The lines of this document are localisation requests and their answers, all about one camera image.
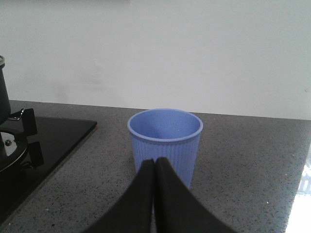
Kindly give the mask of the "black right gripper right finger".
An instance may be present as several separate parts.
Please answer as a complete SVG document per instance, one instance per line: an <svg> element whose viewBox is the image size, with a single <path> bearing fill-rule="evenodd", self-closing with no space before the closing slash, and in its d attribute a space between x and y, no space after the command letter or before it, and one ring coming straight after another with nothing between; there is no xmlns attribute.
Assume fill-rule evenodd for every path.
<svg viewBox="0 0 311 233"><path fill-rule="evenodd" d="M179 179L169 160L155 163L155 221L158 233L233 233Z"/></svg>

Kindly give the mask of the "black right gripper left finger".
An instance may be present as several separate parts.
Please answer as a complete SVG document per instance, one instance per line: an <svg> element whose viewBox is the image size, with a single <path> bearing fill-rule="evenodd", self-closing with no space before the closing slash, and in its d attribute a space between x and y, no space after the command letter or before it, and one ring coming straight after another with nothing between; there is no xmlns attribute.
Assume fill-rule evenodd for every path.
<svg viewBox="0 0 311 233"><path fill-rule="evenodd" d="M145 160L118 201L86 233L148 233L155 186L155 163Z"/></svg>

